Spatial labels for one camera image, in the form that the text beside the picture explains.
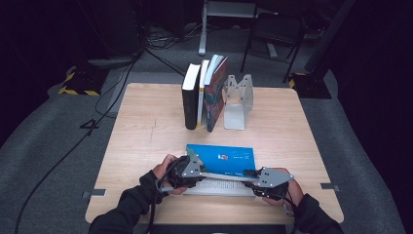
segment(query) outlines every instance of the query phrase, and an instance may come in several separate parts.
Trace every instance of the white book stand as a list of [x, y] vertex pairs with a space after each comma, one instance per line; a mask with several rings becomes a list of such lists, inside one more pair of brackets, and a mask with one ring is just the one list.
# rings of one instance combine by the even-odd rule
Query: white book stand
[[234, 75], [229, 75], [225, 93], [224, 128], [245, 130], [246, 117], [253, 105], [251, 75], [246, 74], [240, 83]]

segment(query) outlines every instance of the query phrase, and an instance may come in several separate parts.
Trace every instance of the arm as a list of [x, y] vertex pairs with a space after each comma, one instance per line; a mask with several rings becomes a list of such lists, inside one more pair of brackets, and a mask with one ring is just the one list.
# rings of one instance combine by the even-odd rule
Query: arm
[[[278, 169], [282, 172], [288, 173], [286, 169]], [[298, 209], [295, 216], [295, 225], [301, 232], [320, 234], [320, 233], [344, 233], [340, 225], [326, 214], [319, 206], [319, 201], [310, 196], [304, 195], [300, 185], [295, 179], [289, 181], [288, 185], [289, 199], [297, 205]], [[282, 206], [283, 201], [275, 201], [270, 198], [262, 198], [264, 201], [272, 206]]]
[[319, 201], [309, 194], [304, 195], [299, 203], [295, 222], [304, 233], [344, 233], [338, 222], [328, 216], [319, 206]]
[[[119, 199], [118, 206], [106, 214], [97, 216], [91, 224], [89, 233], [133, 233], [133, 228], [139, 221], [140, 215], [149, 212], [149, 205], [158, 193], [155, 180], [161, 178], [167, 170], [170, 162], [176, 160], [172, 155], [168, 155], [164, 162], [156, 166], [152, 171], [142, 176], [140, 185], [125, 190]], [[181, 194], [185, 188], [172, 190], [171, 194]], [[168, 193], [163, 193], [156, 201], [162, 202], [162, 198]]]

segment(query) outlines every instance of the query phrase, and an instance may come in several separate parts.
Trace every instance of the chair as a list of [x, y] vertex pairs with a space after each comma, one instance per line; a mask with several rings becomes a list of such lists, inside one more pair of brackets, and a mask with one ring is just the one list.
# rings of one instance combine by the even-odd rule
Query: chair
[[294, 12], [293, 10], [282, 10], [280, 12], [274, 9], [274, 4], [272, 3], [275, 2], [277, 1], [256, 0], [255, 2], [254, 15], [251, 20], [251, 29], [244, 51], [241, 72], [244, 72], [246, 54], [251, 48], [252, 41], [261, 41], [275, 46], [286, 47], [290, 49], [288, 55], [285, 58], [275, 58], [277, 61], [289, 64], [282, 80], [285, 83], [304, 38], [305, 23], [301, 16], [285, 14], [287, 12]]

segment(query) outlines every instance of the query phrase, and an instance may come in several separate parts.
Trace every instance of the blue book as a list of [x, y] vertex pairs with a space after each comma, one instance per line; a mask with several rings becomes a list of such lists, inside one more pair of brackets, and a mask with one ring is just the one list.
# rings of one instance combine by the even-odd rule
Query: blue book
[[186, 153], [198, 155], [203, 173], [247, 177], [244, 170], [255, 170], [254, 153], [248, 147], [187, 144]]

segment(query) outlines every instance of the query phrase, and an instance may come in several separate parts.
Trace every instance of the book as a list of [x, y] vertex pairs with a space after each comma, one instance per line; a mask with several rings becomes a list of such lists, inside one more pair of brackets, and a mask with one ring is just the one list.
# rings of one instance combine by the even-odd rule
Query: book
[[212, 57], [209, 67], [214, 68], [213, 72], [210, 72], [209, 68], [206, 72], [206, 81], [204, 87], [204, 106], [206, 108], [206, 129], [208, 132], [212, 132], [219, 114], [224, 107], [224, 98], [222, 96], [222, 89], [225, 82], [228, 80], [227, 75], [227, 57], [222, 59], [214, 59]]
[[202, 125], [203, 119], [203, 109], [204, 109], [204, 87], [207, 75], [207, 68], [209, 65], [209, 60], [204, 59], [201, 63], [201, 73], [200, 73], [200, 90], [198, 94], [198, 116], [197, 116], [197, 128]]
[[182, 82], [181, 91], [185, 127], [189, 130], [194, 130], [197, 127], [200, 68], [199, 64], [190, 63]]
[[250, 147], [187, 144], [186, 153], [198, 155], [202, 173], [248, 177], [244, 170], [255, 170], [254, 153]]
[[210, 59], [209, 66], [206, 71], [206, 80], [205, 80], [205, 85], [209, 85], [212, 74], [216, 70], [216, 68], [219, 66], [221, 61], [224, 60], [224, 57], [221, 55], [213, 55], [212, 58]]

